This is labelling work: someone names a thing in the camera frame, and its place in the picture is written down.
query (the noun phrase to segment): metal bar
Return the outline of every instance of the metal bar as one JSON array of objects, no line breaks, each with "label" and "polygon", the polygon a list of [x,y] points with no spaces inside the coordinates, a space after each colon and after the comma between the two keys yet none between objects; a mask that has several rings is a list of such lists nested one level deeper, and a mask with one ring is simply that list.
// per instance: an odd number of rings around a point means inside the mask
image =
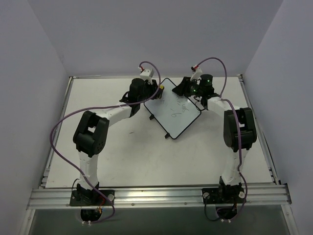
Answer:
[{"label": "metal bar", "polygon": [[[116,208],[202,207],[202,188],[217,186],[174,188],[110,188],[115,190]],[[77,209],[70,207],[71,189],[35,189],[28,209]],[[248,185],[246,205],[285,205],[290,203],[285,185]],[[96,206],[79,207],[95,208]]]},{"label": "metal bar", "polygon": [[[68,103],[68,99],[69,99],[69,95],[70,95],[70,91],[72,90],[72,85],[73,85],[73,77],[70,77],[69,78],[69,81],[68,81],[68,85],[67,85],[67,90],[65,92],[65,98],[64,98],[64,102],[63,102],[63,106],[62,106],[62,110],[61,110],[61,114],[60,114],[60,118],[63,118],[64,115],[65,115],[65,111],[67,109],[67,103]],[[60,134],[60,130],[61,130],[61,126],[62,124],[60,124],[56,131],[55,131],[55,135],[54,135],[54,138],[53,138],[53,144],[55,145],[58,141],[58,138],[59,138],[59,134]],[[50,165],[51,165],[51,161],[52,161],[52,157],[53,157],[53,149],[51,148],[50,149],[50,152],[49,152],[49,157],[48,157],[48,160],[47,160],[47,164],[45,166],[46,170],[47,169],[50,169]]]},{"label": "metal bar", "polygon": [[24,216],[24,220],[21,225],[21,229],[19,235],[27,235],[29,234],[31,224],[33,222],[35,215],[35,210],[26,210],[26,214]]},{"label": "metal bar", "polygon": [[256,131],[257,131],[257,134],[258,134],[258,138],[259,138],[259,141],[260,141],[260,144],[261,144],[262,151],[264,153],[264,156],[266,158],[267,163],[269,164],[269,167],[271,168],[271,171],[273,173],[273,177],[274,177],[275,183],[279,184],[279,178],[277,176],[277,172],[276,172],[276,169],[275,169],[275,165],[274,165],[273,159],[272,159],[272,157],[270,155],[270,152],[269,152],[269,149],[268,149],[268,145],[267,145],[266,140],[265,140],[264,133],[261,130],[259,124],[258,124],[257,117],[256,117],[255,112],[253,110],[253,107],[252,107],[252,105],[250,103],[249,97],[248,97],[248,95],[246,93],[245,84],[244,84],[243,81],[241,81],[240,84],[241,84],[241,87],[243,89],[244,96],[246,98],[246,102],[248,104],[248,107],[251,108],[252,111],[253,111],[253,115],[254,115],[254,118],[255,118],[255,128],[256,128]]},{"label": "metal bar", "polygon": [[292,214],[290,205],[282,205],[283,214],[290,232],[290,235],[298,235],[298,227]]}]

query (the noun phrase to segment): white tabletop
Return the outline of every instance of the white tabletop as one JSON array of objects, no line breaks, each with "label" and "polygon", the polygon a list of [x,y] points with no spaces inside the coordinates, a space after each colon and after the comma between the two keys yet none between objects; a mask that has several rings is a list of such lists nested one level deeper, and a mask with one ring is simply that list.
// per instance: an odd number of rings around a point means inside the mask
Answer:
[{"label": "white tabletop", "polygon": [[[179,84],[182,78],[170,78]],[[214,78],[217,93],[224,79]],[[90,106],[116,104],[128,91],[130,78],[74,79],[66,114]],[[247,107],[237,77],[230,77],[223,95],[234,105]],[[57,149],[79,164],[72,141],[82,114],[62,124]],[[99,155],[98,179],[101,187],[173,186],[218,184],[226,163],[223,120],[205,111],[176,140],[165,139],[165,131],[141,105],[138,113],[109,128],[106,146]],[[249,151],[243,169],[248,183],[272,182],[259,141]],[[53,155],[47,188],[69,188],[79,172]]]}]

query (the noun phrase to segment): whiteboard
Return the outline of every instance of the whiteboard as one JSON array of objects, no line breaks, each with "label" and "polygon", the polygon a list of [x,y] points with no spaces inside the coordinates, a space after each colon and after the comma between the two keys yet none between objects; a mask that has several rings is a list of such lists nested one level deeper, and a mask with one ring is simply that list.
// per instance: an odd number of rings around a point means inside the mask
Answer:
[{"label": "whiteboard", "polygon": [[[170,79],[179,84],[182,78]],[[90,106],[116,104],[129,90],[131,78],[74,79],[66,114]],[[214,78],[218,93],[224,79]],[[224,98],[234,105],[247,107],[237,77],[230,77]],[[82,114],[62,124],[57,149],[79,164],[72,141]],[[99,155],[98,179],[101,187],[172,186],[218,184],[226,163],[227,147],[223,140],[223,120],[206,111],[179,138],[165,139],[165,131],[142,105],[136,115],[111,126],[106,146]],[[248,183],[272,182],[259,141],[248,152],[243,169]],[[53,155],[47,188],[70,188],[79,172]]]},{"label": "whiteboard", "polygon": [[162,85],[162,98],[148,100],[144,106],[170,137],[176,139],[201,115],[201,111],[190,99],[172,92],[176,86],[169,78],[165,78]]}]

